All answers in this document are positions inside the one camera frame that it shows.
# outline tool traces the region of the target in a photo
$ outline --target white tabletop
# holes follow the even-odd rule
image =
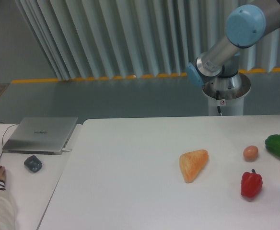
[[[280,160],[264,141],[280,134],[280,115],[96,119],[79,138],[40,230],[280,229]],[[243,159],[250,145],[255,162]],[[206,149],[193,183],[181,154]],[[263,178],[259,195],[240,194],[244,172]]]
[[[0,154],[2,136],[9,126],[11,124],[0,124]],[[8,129],[4,137],[4,143],[9,139],[16,127]],[[66,149],[72,149],[81,127],[81,125],[75,127]],[[37,229],[71,154],[72,152],[65,152],[62,155],[36,155],[42,162],[42,168],[37,173],[30,172],[24,166],[24,161],[32,154],[3,154],[0,165],[6,167],[6,189],[11,193],[16,209],[15,229]]]

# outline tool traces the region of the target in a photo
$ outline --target toy bread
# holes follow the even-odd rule
[[[186,183],[192,182],[208,161],[208,152],[204,149],[187,152],[179,157],[179,166]]]

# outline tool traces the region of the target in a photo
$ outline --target brown egg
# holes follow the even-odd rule
[[[248,146],[244,150],[244,158],[246,161],[254,161],[258,156],[258,148],[254,145]]]

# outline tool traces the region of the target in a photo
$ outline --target laptop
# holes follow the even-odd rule
[[[25,117],[18,125],[3,152],[62,153],[76,126],[77,117]]]

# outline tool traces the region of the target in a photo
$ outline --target white curtain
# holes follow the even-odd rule
[[[16,0],[57,77],[178,75],[249,0]],[[280,29],[240,53],[240,69],[280,67]]]

